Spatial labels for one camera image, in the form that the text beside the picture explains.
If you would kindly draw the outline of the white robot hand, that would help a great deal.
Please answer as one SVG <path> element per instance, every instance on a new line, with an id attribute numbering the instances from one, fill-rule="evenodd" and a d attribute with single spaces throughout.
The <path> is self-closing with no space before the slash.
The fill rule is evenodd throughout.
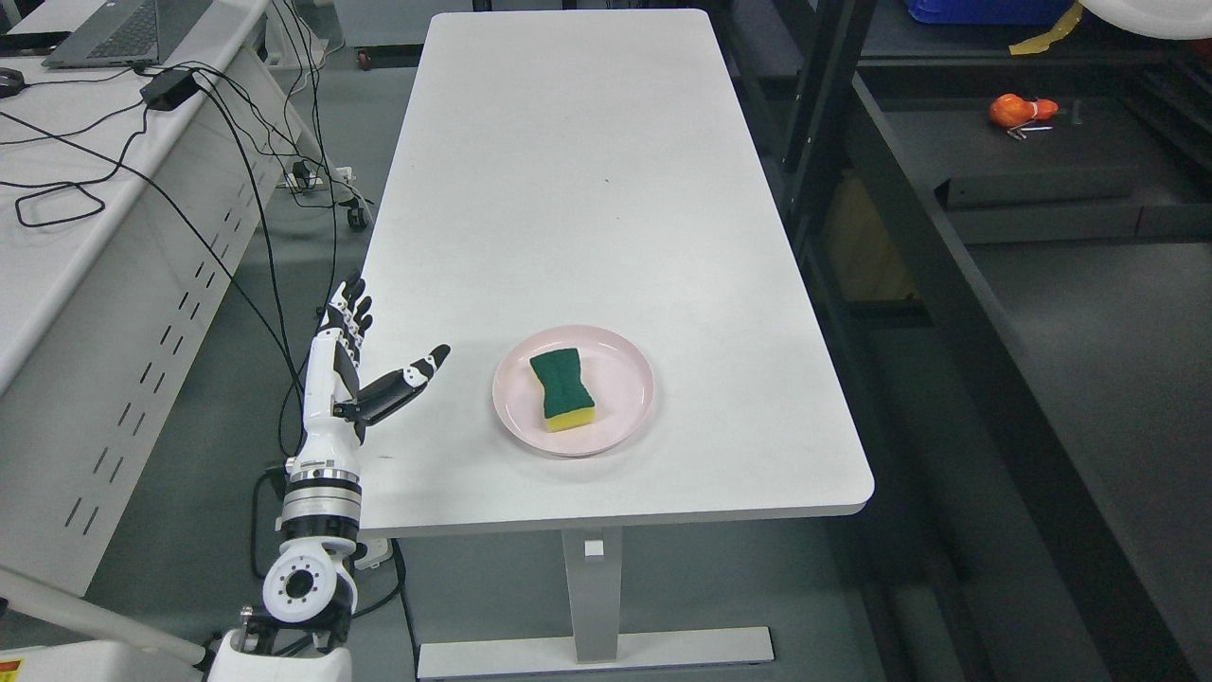
<path id="1" fill-rule="evenodd" d="M 361 363 L 365 336 L 373 323 L 368 306 L 372 298 L 366 293 L 366 280 L 350 275 L 324 308 L 305 367 L 305 437 L 295 457 L 297 465 L 355 465 L 361 446 L 355 424 L 381 423 L 412 402 L 451 353 L 448 345 L 434 346 L 424 357 L 358 391 L 358 372 L 351 363 Z"/>

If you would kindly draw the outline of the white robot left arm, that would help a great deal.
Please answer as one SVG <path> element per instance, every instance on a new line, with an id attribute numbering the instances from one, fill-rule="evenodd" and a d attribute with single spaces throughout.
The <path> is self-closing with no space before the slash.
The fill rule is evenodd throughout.
<path id="1" fill-rule="evenodd" d="M 301 389 L 303 445 L 285 466 L 282 541 L 208 667 L 208 681 L 349 681 L 347 648 L 358 608 L 354 554 L 364 504 L 359 449 L 366 430 L 417 399 L 448 357 L 434 346 L 405 368 L 360 384 L 373 319 L 364 277 L 338 286 L 311 339 Z"/>

